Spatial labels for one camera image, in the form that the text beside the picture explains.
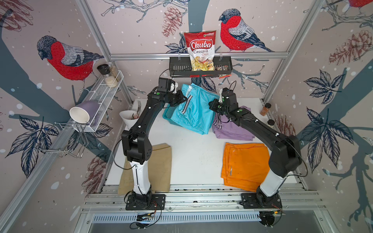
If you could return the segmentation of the purple pants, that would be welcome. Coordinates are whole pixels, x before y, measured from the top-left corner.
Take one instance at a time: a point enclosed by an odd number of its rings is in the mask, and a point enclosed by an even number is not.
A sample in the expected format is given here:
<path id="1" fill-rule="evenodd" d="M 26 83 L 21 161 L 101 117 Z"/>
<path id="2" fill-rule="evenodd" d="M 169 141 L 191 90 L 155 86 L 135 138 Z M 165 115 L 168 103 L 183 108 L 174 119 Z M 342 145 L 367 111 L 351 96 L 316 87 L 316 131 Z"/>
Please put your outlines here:
<path id="1" fill-rule="evenodd" d="M 234 122 L 229 122 L 226 116 L 218 113 L 215 114 L 212 131 L 216 138 L 219 139 L 253 141 L 255 138 L 250 131 L 236 125 Z"/>

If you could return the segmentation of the turquoise pants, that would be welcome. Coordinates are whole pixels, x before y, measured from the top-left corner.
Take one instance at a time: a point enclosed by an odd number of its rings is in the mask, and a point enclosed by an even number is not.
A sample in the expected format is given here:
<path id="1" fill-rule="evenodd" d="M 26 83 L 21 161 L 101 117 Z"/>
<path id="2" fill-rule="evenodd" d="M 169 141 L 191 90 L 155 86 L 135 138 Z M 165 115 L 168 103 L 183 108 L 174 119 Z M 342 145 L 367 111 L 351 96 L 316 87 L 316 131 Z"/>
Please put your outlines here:
<path id="1" fill-rule="evenodd" d="M 176 107 L 171 120 L 195 133 L 207 135 L 215 117 L 209 103 L 219 96 L 195 84 L 183 84 L 181 91 L 187 100 Z"/>

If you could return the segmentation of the orange pants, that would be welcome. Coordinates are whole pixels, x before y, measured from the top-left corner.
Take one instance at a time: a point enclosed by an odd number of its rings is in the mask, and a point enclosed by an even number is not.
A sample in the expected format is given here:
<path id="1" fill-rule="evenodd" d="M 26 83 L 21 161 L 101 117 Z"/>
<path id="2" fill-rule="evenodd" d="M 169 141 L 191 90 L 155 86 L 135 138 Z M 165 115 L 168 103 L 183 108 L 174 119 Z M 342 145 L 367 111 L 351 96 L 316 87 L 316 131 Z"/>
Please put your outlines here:
<path id="1" fill-rule="evenodd" d="M 262 143 L 226 143 L 221 170 L 224 185 L 256 192 L 270 171 L 269 159 Z"/>

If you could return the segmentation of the khaki pants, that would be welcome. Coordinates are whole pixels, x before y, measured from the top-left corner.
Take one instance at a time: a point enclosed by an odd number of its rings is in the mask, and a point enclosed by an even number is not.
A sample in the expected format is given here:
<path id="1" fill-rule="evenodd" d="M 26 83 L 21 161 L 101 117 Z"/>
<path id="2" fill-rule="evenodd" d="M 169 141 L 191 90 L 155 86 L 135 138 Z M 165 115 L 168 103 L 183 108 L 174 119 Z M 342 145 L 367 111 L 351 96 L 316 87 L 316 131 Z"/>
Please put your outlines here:
<path id="1" fill-rule="evenodd" d="M 133 172 L 128 161 L 123 165 L 118 194 L 125 195 L 134 188 Z M 172 171 L 172 148 L 163 143 L 153 146 L 150 160 L 148 161 L 148 174 L 151 190 L 155 192 L 169 192 Z"/>

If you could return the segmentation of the teal plastic basket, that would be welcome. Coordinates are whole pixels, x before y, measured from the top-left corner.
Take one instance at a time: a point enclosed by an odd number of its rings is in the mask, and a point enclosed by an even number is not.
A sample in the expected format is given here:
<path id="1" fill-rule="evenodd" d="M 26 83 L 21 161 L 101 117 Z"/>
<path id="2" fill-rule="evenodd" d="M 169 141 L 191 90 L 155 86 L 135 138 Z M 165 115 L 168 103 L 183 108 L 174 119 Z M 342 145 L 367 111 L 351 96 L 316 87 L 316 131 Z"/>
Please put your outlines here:
<path id="1" fill-rule="evenodd" d="M 174 107 L 168 106 L 164 109 L 163 118 L 171 125 L 186 127 L 186 120 L 182 114 L 183 107 L 184 104 Z"/>

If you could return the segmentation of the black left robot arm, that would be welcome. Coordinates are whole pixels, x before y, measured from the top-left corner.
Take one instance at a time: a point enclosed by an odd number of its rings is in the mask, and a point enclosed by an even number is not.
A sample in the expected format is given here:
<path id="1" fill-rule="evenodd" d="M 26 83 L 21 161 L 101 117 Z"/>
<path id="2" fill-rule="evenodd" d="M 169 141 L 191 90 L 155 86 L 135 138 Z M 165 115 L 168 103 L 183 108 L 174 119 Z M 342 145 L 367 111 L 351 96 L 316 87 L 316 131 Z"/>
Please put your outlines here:
<path id="1" fill-rule="evenodd" d="M 153 147 L 149 140 L 149 133 L 156 117 L 166 104 L 174 107 L 184 103 L 186 99 L 178 89 L 176 81 L 159 78 L 158 86 L 148 94 L 147 103 L 137 122 L 130 130 L 122 132 L 123 152 L 133 172 L 134 188 L 131 194 L 133 201 L 148 206 L 152 199 L 148 161 Z"/>

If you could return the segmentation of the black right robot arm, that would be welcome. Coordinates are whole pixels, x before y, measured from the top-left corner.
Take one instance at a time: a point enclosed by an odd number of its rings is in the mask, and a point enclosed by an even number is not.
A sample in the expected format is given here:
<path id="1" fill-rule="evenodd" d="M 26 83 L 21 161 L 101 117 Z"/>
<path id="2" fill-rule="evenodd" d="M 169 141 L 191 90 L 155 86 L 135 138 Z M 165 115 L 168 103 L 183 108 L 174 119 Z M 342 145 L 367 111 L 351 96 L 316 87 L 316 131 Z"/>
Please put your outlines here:
<path id="1" fill-rule="evenodd" d="M 231 89 L 224 88 L 221 100 L 214 99 L 209 103 L 209 108 L 251 132 L 270 149 L 270 170 L 257 189 L 256 202 L 259 206 L 265 206 L 276 200 L 279 197 L 278 190 L 286 177 L 303 162 L 299 139 L 277 132 L 255 117 L 251 111 L 239 107 L 236 94 Z"/>

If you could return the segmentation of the brown spice bottle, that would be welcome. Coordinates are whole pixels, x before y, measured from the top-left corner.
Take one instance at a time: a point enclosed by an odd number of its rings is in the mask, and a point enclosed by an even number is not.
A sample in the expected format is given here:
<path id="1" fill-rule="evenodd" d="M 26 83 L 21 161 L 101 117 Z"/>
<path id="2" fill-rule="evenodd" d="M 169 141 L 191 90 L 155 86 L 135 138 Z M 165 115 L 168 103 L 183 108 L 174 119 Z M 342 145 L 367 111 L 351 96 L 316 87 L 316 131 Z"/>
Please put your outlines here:
<path id="1" fill-rule="evenodd" d="M 260 111 L 260 114 L 262 116 L 266 116 L 267 113 L 269 112 L 269 109 L 271 108 L 271 106 L 272 105 L 270 103 L 265 103 L 264 106 L 263 106 L 263 108 L 262 108 L 262 110 Z"/>

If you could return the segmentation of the white utensil cup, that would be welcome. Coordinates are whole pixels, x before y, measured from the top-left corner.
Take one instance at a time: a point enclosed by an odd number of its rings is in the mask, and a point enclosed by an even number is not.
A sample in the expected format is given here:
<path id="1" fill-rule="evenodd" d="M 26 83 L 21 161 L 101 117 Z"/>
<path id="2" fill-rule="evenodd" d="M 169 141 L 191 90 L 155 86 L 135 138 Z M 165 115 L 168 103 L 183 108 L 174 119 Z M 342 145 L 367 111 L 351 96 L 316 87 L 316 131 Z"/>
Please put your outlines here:
<path id="1" fill-rule="evenodd" d="M 119 116 L 122 118 L 125 124 L 125 130 L 130 130 L 138 120 L 138 114 L 134 110 L 125 110 L 119 113 Z"/>

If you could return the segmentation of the white bottle black cap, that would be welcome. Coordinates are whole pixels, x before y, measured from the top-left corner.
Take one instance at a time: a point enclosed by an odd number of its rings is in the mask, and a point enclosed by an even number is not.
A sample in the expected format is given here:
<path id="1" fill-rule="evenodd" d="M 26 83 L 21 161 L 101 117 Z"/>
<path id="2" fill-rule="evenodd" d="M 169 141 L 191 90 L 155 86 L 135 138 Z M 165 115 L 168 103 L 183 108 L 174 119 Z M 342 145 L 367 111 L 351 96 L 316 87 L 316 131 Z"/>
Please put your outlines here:
<path id="1" fill-rule="evenodd" d="M 269 120 L 267 121 L 267 125 L 270 126 L 270 127 L 274 127 L 274 125 L 275 125 L 275 121 L 272 120 L 272 119 L 269 119 Z"/>

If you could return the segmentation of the red cassava chips bag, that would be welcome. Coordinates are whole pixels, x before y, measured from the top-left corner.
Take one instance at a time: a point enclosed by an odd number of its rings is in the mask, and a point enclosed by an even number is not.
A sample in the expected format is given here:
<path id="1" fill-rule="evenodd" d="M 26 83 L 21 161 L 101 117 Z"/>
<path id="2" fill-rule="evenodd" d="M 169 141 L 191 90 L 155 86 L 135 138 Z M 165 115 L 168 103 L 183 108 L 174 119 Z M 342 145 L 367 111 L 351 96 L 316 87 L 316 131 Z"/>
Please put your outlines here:
<path id="1" fill-rule="evenodd" d="M 192 71 L 215 70 L 216 31 L 184 33 Z"/>

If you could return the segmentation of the black lidded jar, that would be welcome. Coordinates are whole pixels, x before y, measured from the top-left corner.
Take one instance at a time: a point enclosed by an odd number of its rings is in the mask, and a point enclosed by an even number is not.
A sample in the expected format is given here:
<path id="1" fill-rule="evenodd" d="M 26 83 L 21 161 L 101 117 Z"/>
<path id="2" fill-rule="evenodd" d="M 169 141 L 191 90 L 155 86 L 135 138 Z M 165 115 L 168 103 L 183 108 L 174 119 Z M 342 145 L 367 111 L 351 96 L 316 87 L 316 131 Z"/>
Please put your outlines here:
<path id="1" fill-rule="evenodd" d="M 97 70 L 104 77 L 111 76 L 111 71 L 110 71 L 110 67 L 108 64 L 102 64 L 102 65 L 97 66 Z"/>

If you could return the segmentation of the lilac mug on rack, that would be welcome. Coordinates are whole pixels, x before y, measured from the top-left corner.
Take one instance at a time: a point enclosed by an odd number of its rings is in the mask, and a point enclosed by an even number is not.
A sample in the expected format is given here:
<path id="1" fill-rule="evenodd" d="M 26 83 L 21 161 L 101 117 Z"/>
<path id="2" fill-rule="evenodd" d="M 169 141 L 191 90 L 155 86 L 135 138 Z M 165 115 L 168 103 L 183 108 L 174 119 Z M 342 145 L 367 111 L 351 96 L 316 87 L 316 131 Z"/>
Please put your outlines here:
<path id="1" fill-rule="evenodd" d="M 75 122 L 86 124 L 94 118 L 100 105 L 96 101 L 86 101 L 69 110 L 70 117 Z"/>

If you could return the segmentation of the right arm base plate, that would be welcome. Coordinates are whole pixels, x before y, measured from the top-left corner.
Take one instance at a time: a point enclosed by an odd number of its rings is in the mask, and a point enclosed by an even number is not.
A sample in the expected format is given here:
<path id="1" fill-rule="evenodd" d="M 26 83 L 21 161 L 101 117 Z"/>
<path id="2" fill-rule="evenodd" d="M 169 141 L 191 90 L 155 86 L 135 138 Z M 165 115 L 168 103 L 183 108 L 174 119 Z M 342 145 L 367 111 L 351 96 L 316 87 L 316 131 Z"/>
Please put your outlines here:
<path id="1" fill-rule="evenodd" d="M 240 205 L 244 209 L 281 209 L 282 203 L 278 193 L 267 197 L 262 193 L 241 193 Z"/>

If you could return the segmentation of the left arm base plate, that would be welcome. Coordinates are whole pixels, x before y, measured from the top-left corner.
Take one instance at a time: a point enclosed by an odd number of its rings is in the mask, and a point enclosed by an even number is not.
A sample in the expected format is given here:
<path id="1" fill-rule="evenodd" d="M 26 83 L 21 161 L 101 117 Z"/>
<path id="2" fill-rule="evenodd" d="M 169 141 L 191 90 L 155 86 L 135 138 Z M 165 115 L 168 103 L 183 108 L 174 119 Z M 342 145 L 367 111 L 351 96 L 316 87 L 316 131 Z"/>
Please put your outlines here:
<path id="1" fill-rule="evenodd" d="M 125 210 L 164 210 L 165 201 L 164 194 L 139 195 L 132 192 L 127 197 Z"/>

